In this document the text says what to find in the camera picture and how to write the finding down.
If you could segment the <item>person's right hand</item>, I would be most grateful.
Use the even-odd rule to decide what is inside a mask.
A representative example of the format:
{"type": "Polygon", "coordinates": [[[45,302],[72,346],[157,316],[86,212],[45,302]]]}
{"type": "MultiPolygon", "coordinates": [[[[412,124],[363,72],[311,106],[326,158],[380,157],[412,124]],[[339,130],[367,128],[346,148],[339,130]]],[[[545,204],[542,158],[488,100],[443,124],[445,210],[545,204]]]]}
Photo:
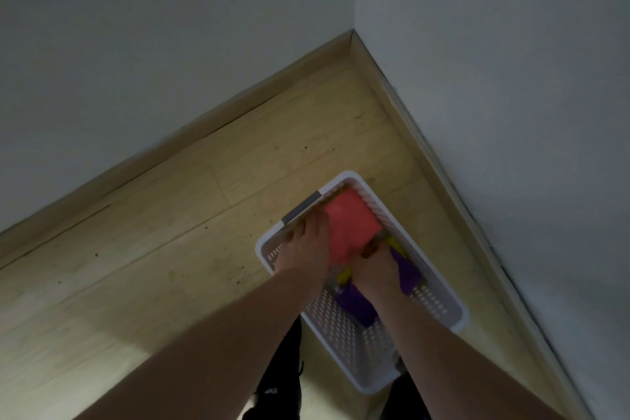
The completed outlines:
{"type": "Polygon", "coordinates": [[[354,285],[374,306],[401,292],[397,265],[387,257],[358,259],[359,264],[353,273],[354,285]]]}

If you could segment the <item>person's left hand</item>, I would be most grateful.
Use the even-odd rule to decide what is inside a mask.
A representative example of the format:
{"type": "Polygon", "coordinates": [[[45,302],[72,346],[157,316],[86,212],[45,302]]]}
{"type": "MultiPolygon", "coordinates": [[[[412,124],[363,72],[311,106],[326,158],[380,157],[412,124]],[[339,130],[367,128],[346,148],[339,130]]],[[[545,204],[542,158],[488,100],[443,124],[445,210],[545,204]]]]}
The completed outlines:
{"type": "Polygon", "coordinates": [[[275,274],[294,273],[322,286],[329,267],[328,243],[288,243],[280,247],[275,274]]]}

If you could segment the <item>pink cloth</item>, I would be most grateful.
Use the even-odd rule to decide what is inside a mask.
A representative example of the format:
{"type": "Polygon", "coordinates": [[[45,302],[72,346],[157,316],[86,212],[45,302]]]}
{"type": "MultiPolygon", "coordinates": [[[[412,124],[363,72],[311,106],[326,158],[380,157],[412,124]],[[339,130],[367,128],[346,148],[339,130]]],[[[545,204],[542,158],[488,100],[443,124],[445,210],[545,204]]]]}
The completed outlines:
{"type": "Polygon", "coordinates": [[[328,217],[329,265],[345,265],[383,230],[366,202],[352,188],[325,204],[328,217]]]}

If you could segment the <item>person's left forearm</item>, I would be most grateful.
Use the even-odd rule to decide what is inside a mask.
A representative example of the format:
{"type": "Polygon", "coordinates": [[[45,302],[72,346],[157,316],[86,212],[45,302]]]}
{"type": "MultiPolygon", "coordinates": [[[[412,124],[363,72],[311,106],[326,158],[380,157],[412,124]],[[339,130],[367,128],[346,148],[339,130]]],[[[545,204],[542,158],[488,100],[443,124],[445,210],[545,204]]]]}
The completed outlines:
{"type": "Polygon", "coordinates": [[[236,420],[317,292],[306,271],[274,274],[151,356],[75,420],[236,420]]]}

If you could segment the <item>person's right forearm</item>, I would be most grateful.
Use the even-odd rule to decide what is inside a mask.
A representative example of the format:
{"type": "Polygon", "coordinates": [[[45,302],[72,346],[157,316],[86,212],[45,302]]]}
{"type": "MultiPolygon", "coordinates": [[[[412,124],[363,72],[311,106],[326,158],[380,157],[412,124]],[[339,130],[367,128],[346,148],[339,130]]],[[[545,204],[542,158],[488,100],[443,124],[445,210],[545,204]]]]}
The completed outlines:
{"type": "Polygon", "coordinates": [[[432,420],[565,420],[401,292],[370,300],[432,420]]]}

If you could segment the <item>yellow cloth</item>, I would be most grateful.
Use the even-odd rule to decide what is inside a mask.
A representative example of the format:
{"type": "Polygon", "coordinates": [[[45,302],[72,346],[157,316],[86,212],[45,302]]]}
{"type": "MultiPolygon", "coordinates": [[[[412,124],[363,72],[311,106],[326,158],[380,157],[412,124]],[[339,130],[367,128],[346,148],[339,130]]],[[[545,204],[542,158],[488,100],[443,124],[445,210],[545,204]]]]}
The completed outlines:
{"type": "MultiPolygon", "coordinates": [[[[397,265],[400,289],[408,293],[413,289],[418,279],[421,278],[421,275],[393,236],[387,236],[382,238],[382,240],[387,241],[389,244],[389,255],[387,258],[391,258],[397,265]]],[[[353,253],[348,262],[339,265],[340,269],[334,279],[340,288],[345,288],[353,284],[353,273],[356,270],[355,266],[359,264],[358,259],[361,259],[360,252],[353,253]]]]}

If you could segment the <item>purple cloth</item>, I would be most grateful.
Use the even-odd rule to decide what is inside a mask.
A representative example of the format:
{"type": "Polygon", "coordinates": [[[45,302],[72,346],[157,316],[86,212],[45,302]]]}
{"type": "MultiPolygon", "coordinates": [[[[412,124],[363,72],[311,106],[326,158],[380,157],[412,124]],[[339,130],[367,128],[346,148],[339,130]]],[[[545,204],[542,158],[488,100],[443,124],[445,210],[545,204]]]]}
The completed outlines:
{"type": "MultiPolygon", "coordinates": [[[[393,250],[392,255],[398,265],[400,289],[403,294],[409,295],[420,283],[422,279],[421,272],[407,258],[400,257],[397,251],[393,250]]],[[[366,297],[358,291],[351,278],[345,284],[337,286],[334,300],[342,310],[361,326],[370,327],[374,324],[377,312],[366,297]]]]}

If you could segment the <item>white perforated plastic basket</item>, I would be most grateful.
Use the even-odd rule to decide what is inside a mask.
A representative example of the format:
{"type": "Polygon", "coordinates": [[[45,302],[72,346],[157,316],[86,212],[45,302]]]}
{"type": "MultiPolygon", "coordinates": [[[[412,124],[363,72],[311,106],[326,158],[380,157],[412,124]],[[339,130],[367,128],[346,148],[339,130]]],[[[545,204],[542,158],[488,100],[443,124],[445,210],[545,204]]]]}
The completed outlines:
{"type": "MultiPolygon", "coordinates": [[[[310,194],[257,240],[255,252],[267,271],[274,271],[290,224],[311,208],[330,201],[342,188],[352,188],[359,194],[384,226],[384,233],[398,241],[420,270],[422,279],[408,297],[459,334],[470,321],[468,307],[365,180],[350,170],[310,194]]],[[[333,292],[332,288],[323,288],[319,297],[304,308],[302,318],[354,387],[366,395],[377,393],[402,374],[403,363],[382,321],[376,319],[370,327],[361,326],[337,305],[333,292]]]]}

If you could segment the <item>wooden baseboard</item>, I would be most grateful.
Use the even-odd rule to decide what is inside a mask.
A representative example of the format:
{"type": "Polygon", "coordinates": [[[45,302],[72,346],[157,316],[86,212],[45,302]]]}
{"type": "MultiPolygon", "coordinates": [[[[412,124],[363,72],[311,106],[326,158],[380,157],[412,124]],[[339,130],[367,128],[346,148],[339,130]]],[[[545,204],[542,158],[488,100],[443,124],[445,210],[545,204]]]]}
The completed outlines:
{"type": "Polygon", "coordinates": [[[72,419],[269,279],[257,239],[345,170],[469,308],[462,337],[562,415],[594,420],[356,32],[116,169],[57,225],[0,235],[0,420],[72,419]]]}

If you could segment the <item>person's black trousers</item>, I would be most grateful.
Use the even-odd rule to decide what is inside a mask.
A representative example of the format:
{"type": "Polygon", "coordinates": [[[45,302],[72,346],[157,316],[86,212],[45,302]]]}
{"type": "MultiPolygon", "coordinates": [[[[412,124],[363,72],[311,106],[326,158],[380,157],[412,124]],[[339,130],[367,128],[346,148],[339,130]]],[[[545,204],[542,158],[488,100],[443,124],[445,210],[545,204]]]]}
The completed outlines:
{"type": "MultiPolygon", "coordinates": [[[[274,353],[254,393],[254,405],[245,411],[242,420],[300,420],[302,335],[298,317],[274,353]]],[[[379,420],[431,420],[409,373],[392,383],[379,420]]]]}

